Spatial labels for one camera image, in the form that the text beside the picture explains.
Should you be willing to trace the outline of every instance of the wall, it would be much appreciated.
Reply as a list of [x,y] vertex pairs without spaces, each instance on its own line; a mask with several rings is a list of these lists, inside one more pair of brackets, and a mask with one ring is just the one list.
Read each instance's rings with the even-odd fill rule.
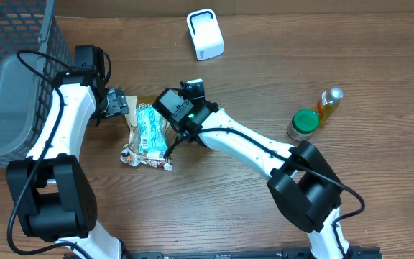
[[65,17],[171,17],[210,7],[218,15],[414,12],[414,0],[57,0]]

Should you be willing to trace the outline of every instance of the green lid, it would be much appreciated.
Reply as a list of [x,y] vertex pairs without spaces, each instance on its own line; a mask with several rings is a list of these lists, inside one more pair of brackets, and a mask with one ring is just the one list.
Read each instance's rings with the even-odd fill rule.
[[311,109],[301,109],[292,119],[293,128],[301,134],[310,134],[317,129],[319,118]]

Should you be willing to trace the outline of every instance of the blue package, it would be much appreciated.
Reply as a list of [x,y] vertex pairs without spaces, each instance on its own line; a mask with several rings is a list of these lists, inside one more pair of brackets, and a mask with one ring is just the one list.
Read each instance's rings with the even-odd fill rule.
[[153,153],[167,150],[162,120],[159,112],[152,107],[137,109],[137,124],[140,133],[138,149],[141,154],[144,151]]

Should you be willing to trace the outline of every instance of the bottle with amber liquid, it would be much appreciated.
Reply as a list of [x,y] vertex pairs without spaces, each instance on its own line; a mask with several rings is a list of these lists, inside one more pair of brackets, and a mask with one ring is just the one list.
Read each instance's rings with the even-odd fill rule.
[[343,90],[338,87],[322,93],[322,97],[312,108],[312,110],[319,117],[319,124],[324,124],[326,120],[335,112],[339,106],[341,98],[343,98],[343,95]]

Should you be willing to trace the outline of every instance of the snack package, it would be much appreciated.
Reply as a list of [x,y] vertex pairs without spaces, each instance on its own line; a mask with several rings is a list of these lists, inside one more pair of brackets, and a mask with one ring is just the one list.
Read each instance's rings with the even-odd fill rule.
[[140,163],[172,170],[172,159],[164,159],[168,149],[165,132],[169,123],[152,108],[154,99],[127,96],[129,113],[125,115],[130,128],[129,144],[121,152],[121,161],[131,166]]

